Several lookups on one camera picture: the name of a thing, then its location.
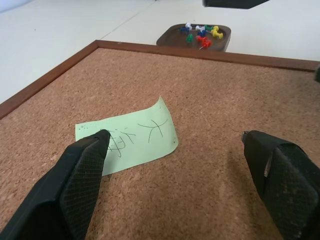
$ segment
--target cork surface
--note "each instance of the cork surface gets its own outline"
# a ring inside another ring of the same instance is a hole
[[[280,240],[241,134],[300,145],[320,167],[312,73],[98,49],[0,120],[0,230],[75,140],[75,124],[168,106],[179,146],[102,178],[87,240]]]

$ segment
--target white surface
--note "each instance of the white surface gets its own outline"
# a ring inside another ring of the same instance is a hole
[[[319,0],[249,10],[202,0],[34,0],[0,13],[0,103],[95,39],[156,44],[187,22],[230,27],[227,52],[320,61],[319,9]]]
[[[0,13],[0,103],[152,3],[35,0]]]

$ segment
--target brown wooden frame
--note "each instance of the brown wooden frame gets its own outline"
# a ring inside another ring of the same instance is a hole
[[[219,62],[255,65],[269,68],[280,68],[305,72],[314,72],[317,66],[320,65],[319,61],[248,55],[221,51],[200,51],[198,49],[186,49],[168,46],[95,40],[94,42],[77,52],[75,55],[71,56],[70,58],[68,58],[67,60],[50,70],[48,73],[46,73],[30,85],[28,85],[27,87],[10,97],[8,100],[1,103],[0,119],[7,116],[9,113],[18,108],[21,104],[23,104],[33,95],[35,95],[40,90],[48,86],[55,79],[64,74],[66,71],[68,71],[70,68],[72,68],[74,65],[79,63],[82,59],[93,53],[98,48],[132,51],[148,54],[169,55],[176,57],[212,60]]]

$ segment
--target white push pin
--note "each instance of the white push pin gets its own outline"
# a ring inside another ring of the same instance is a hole
[[[195,30],[202,32],[202,31],[205,31],[206,29],[204,26],[195,26]]]
[[[189,30],[192,30],[192,26],[191,26],[191,24],[190,24],[189,22],[187,22],[187,23],[185,24],[185,27],[186,27],[186,28],[189,28]]]

